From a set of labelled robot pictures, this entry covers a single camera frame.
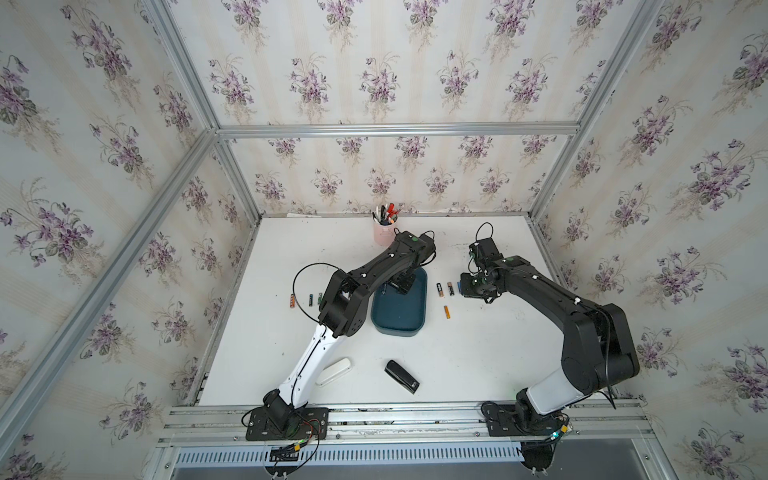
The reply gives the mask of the teal plastic storage box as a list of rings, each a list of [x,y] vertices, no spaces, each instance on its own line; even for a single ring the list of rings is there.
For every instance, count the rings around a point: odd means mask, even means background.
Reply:
[[[426,320],[428,274],[423,268],[414,272],[414,282],[407,294],[389,284],[381,286],[373,297],[371,321],[382,334],[412,337]]]

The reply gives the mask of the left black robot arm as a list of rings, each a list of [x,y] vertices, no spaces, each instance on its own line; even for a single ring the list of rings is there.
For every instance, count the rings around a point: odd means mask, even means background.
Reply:
[[[317,327],[297,365],[281,385],[263,398],[267,417],[280,429],[298,417],[327,356],[342,339],[355,335],[367,318],[370,298],[383,285],[405,295],[416,271],[436,257],[434,233],[397,231],[387,249],[362,267],[336,270],[320,302]]]

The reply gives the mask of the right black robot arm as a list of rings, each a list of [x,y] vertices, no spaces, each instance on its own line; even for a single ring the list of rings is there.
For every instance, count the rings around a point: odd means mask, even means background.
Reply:
[[[560,366],[521,390],[516,415],[539,420],[639,374],[640,362],[624,310],[583,299],[513,256],[460,275],[462,296],[493,303],[509,293],[535,308],[562,333]]]

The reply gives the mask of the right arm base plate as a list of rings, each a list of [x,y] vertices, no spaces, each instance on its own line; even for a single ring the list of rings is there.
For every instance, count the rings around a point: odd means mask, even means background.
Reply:
[[[540,415],[526,403],[486,401],[480,405],[480,411],[491,437],[558,439],[569,431],[569,419],[563,412]]]

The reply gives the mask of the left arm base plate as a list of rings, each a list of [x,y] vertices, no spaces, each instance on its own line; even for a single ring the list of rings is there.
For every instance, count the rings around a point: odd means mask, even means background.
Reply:
[[[248,441],[324,440],[328,432],[328,408],[301,408],[291,412],[280,428],[268,416],[265,407],[253,408],[241,417]]]

